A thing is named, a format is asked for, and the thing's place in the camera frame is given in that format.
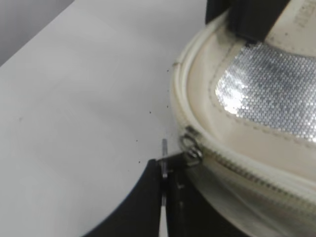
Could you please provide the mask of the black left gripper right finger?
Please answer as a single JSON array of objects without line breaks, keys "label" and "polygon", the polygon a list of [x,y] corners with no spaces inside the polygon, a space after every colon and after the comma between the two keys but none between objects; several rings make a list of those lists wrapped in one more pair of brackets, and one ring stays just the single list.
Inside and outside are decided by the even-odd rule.
[{"label": "black left gripper right finger", "polygon": [[164,158],[166,223],[170,237],[249,237],[250,234],[223,217],[207,201],[193,181],[203,170],[200,161],[190,163],[184,153]]}]

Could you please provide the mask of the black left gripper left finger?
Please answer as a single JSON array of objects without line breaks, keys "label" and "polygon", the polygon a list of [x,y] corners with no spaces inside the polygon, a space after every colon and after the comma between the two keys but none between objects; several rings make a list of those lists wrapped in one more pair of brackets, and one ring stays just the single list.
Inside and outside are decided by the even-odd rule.
[{"label": "black left gripper left finger", "polygon": [[168,177],[164,158],[151,159],[127,197],[86,237],[159,237]]}]

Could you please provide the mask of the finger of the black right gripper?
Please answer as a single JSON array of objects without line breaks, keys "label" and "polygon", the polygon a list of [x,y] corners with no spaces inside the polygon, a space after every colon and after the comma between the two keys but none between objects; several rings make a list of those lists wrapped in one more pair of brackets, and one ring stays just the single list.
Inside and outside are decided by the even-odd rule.
[{"label": "finger of the black right gripper", "polygon": [[228,28],[237,37],[263,42],[288,0],[207,0],[205,24],[228,11]]}]

